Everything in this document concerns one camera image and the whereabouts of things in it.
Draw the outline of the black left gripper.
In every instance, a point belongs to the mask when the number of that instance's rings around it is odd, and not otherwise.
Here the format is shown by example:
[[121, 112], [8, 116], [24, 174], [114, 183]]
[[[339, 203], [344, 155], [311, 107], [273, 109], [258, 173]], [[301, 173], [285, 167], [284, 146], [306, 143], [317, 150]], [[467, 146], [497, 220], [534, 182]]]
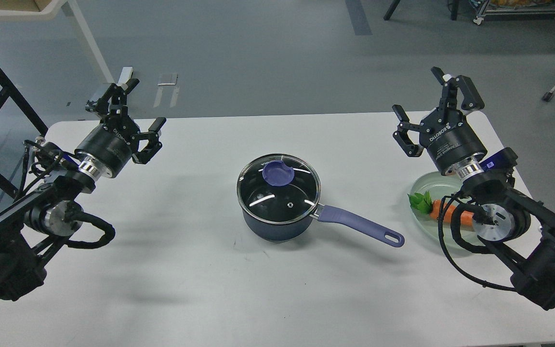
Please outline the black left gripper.
[[[129, 79], [121, 85], [110, 83], [99, 88], [86, 102], [86, 111], [101, 120], [123, 117], [99, 123], [75, 149], [75, 156], [80, 160], [79, 171], [90, 178], [115, 178], [130, 158], [135, 164], [147, 164], [161, 150], [160, 130], [167, 119], [157, 117], [147, 132], [140, 132], [128, 117], [127, 97], [139, 83], [139, 79]], [[147, 143], [138, 150], [140, 141]]]

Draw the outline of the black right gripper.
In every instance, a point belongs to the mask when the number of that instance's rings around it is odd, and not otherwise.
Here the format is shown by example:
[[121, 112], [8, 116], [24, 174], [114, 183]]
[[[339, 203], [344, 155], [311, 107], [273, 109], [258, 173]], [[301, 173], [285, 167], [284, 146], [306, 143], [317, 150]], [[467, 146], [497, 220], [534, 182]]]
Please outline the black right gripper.
[[487, 148], [462, 112], [481, 110], [485, 103], [470, 77], [454, 77], [438, 67], [432, 67], [430, 71], [442, 86], [441, 98], [438, 108], [421, 121], [424, 130], [419, 136], [419, 144], [410, 139], [408, 132], [419, 133], [421, 126], [410, 123], [401, 105], [392, 106], [399, 120], [393, 138], [408, 157], [420, 157], [423, 149], [427, 149], [440, 174], [448, 176], [454, 174], [454, 164], [467, 158], [482, 160], [487, 155]]

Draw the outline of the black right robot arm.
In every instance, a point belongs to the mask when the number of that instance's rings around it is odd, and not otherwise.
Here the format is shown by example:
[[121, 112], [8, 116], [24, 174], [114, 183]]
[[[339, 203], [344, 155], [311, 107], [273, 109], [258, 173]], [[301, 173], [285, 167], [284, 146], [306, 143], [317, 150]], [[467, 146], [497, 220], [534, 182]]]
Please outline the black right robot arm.
[[555, 309], [555, 213], [515, 189], [517, 154], [506, 147], [492, 156], [467, 123], [469, 112], [484, 108], [467, 76], [431, 69], [440, 83], [439, 104], [419, 123], [411, 123], [393, 105], [399, 124], [393, 136], [409, 157], [427, 151], [440, 175], [456, 175], [461, 187], [440, 200], [429, 193], [409, 195], [410, 206], [436, 220], [441, 249], [452, 266], [444, 242], [444, 224], [458, 246], [472, 254], [493, 254], [511, 270], [511, 286], [458, 272], [484, 287], [515, 292], [544, 310]]

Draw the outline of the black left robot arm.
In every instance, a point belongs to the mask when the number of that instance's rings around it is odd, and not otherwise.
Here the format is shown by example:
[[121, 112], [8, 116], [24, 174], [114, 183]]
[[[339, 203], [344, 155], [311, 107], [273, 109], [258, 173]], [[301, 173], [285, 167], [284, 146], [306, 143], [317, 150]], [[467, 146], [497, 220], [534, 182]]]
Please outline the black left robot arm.
[[115, 237], [114, 227], [75, 201], [95, 190], [99, 178], [115, 178], [131, 160], [147, 164], [162, 148], [158, 117], [142, 132], [128, 114], [127, 97], [137, 78], [111, 83], [86, 104], [100, 119], [73, 153], [47, 142], [28, 142], [43, 169], [0, 213], [0, 300], [16, 301], [42, 286], [46, 264], [64, 246], [95, 250]]

